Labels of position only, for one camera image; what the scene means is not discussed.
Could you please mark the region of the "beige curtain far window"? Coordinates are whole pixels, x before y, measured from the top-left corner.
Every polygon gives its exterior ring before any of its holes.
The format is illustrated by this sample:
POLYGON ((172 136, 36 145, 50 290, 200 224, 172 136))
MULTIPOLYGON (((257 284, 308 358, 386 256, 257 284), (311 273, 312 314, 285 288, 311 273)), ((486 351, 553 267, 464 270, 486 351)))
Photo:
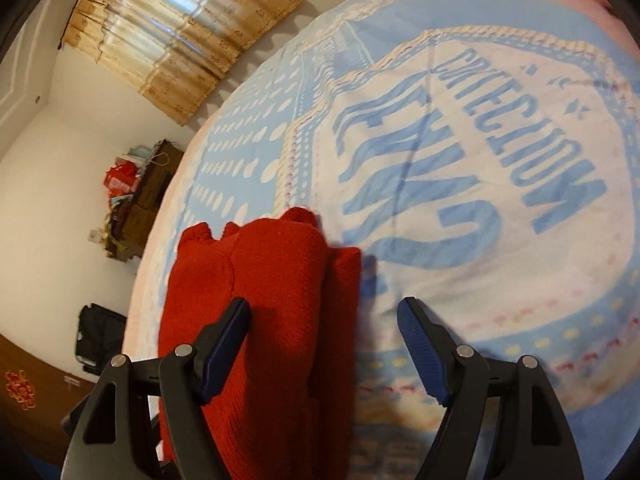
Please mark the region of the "beige curtain far window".
POLYGON ((62 43, 183 126, 302 0, 77 0, 62 43))

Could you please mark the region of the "brown wooden desk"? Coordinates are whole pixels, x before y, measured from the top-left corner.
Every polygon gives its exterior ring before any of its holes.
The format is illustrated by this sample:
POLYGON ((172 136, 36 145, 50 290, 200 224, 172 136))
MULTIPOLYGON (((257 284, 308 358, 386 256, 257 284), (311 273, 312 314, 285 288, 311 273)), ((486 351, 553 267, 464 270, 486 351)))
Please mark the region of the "brown wooden desk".
POLYGON ((184 151, 163 140, 145 161, 134 190, 110 199, 103 246, 108 258, 128 261, 142 257, 160 204, 175 177, 184 151))

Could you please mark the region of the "blue polka dot bedsheet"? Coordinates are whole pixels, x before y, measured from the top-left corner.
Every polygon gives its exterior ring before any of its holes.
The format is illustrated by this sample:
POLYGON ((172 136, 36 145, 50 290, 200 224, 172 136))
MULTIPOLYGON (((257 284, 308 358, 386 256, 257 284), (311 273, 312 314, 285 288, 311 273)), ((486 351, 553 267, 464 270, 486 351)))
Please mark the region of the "blue polka dot bedsheet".
POLYGON ((181 232, 318 214, 363 254, 353 479, 408 479, 442 419, 398 302, 544 364, 589 479, 639 431, 639 49, 608 0, 347 0, 201 128, 124 349, 155 356, 181 232))

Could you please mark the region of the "brown wooden door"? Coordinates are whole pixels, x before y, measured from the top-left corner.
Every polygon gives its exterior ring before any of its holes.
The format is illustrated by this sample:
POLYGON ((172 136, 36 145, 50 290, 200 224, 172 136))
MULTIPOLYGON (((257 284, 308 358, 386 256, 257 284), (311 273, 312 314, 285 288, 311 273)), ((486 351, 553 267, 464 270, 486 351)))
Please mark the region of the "brown wooden door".
POLYGON ((70 444, 63 418, 93 383, 64 372, 1 339, 1 423, 28 454, 61 466, 70 444))

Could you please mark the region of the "black chair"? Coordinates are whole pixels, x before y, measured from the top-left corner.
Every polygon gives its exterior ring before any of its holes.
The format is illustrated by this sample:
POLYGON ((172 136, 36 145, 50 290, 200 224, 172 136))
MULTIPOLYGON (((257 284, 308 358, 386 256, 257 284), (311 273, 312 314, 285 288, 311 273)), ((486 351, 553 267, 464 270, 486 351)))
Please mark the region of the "black chair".
POLYGON ((86 304, 78 315, 75 358, 82 369, 100 376, 105 365, 122 352, 127 318, 99 304, 86 304))

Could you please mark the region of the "red gift bag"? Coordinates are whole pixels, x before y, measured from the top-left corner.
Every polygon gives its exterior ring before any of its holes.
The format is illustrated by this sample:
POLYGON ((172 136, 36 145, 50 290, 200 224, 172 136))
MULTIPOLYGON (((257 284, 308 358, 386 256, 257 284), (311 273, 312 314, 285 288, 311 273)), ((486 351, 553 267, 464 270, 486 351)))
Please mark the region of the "red gift bag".
POLYGON ((130 160, 123 160, 107 170, 103 185, 109 198, 136 192, 139 183, 138 166, 130 160))

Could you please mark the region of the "red knitted sweater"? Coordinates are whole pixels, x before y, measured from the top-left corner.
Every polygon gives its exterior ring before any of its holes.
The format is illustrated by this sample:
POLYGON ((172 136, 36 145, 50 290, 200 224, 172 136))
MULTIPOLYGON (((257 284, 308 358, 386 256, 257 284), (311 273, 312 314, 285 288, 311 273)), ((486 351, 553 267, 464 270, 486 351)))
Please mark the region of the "red knitted sweater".
POLYGON ((361 252, 332 247, 314 214, 186 229, 158 350, 190 342, 236 297, 250 330, 224 390, 204 408, 235 479, 344 479, 352 448, 361 252))

